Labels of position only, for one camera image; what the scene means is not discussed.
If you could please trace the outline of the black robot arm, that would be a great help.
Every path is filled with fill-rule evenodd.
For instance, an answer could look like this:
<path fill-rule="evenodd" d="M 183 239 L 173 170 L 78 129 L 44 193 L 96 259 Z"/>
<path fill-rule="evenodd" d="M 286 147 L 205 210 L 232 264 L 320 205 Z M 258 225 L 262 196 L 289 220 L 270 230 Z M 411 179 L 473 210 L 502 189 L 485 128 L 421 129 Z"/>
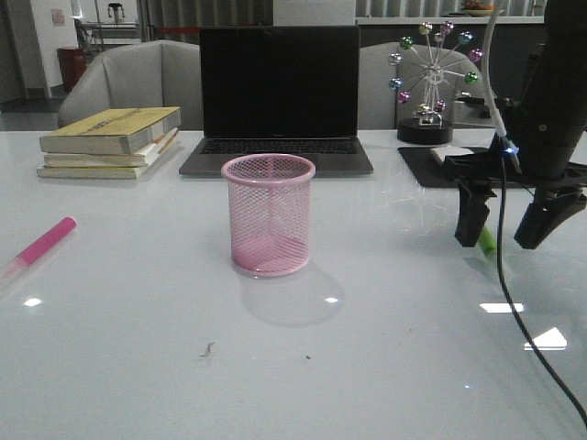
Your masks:
<path fill-rule="evenodd" d="M 442 165 L 460 191 L 455 237 L 464 247 L 474 246 L 481 234 L 494 182 L 535 189 L 515 232 L 522 248 L 537 248 L 586 206 L 586 168 L 570 162 L 586 128 L 586 4 L 549 1 L 544 19 L 548 38 L 522 101 L 492 112 L 491 146 L 448 156 Z"/>

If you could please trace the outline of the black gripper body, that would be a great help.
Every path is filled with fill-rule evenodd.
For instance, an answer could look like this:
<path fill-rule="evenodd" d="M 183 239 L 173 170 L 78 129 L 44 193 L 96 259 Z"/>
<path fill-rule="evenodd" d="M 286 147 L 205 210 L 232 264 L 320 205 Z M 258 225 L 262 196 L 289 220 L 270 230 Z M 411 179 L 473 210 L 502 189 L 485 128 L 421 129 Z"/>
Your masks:
<path fill-rule="evenodd" d="M 501 116 L 506 134 L 495 136 L 483 153 L 447 157 L 447 177 L 482 182 L 504 176 L 534 186 L 540 202 L 582 195 L 586 167 L 570 157 L 586 128 L 584 98 L 526 98 Z"/>

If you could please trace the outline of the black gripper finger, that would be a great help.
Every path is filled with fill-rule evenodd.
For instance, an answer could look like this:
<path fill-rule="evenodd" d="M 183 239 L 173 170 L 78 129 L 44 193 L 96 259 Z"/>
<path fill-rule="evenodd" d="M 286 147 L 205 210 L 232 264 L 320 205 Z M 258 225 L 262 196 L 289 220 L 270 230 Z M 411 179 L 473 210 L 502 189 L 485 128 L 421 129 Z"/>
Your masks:
<path fill-rule="evenodd" d="M 586 195 L 580 186 L 536 188 L 515 232 L 515 241 L 524 249 L 536 249 L 558 226 L 585 208 Z"/>
<path fill-rule="evenodd" d="M 457 179 L 460 204 L 455 238 L 465 248 L 476 245 L 490 213 L 487 201 L 495 197 L 487 180 Z"/>

